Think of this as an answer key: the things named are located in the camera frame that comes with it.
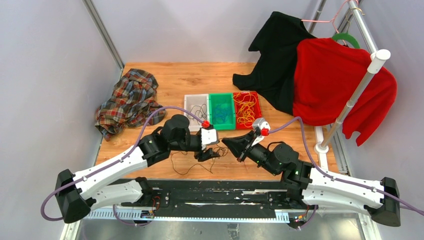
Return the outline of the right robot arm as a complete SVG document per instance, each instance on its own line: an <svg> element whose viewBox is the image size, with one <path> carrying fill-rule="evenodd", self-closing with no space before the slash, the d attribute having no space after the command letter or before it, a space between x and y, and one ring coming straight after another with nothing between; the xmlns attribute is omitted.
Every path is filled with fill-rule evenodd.
<svg viewBox="0 0 424 240"><path fill-rule="evenodd" d="M285 200L291 208L346 209L369 215L381 225L401 225L400 204L388 196L399 195L394 179L367 180L334 173L300 160L299 153L283 141L276 141L273 149L255 141L253 131L222 139L238 161L248 158L270 174L280 175L280 181L287 187Z"/></svg>

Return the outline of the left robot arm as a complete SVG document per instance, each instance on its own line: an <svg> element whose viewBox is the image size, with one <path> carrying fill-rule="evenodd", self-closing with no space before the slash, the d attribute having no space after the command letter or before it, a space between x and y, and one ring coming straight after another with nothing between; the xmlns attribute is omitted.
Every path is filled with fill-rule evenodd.
<svg viewBox="0 0 424 240"><path fill-rule="evenodd" d="M120 203L149 206L153 193L145 178L121 184L115 181L168 159L172 151L192 152L198 162L218 157L211 148L219 142L216 129L204 123L196 134L191 134L189 124L186 116L176 114L135 145L99 165L75 173L69 169L61 171L54 194L62 214L60 219L66 224L74 223L93 210Z"/></svg>

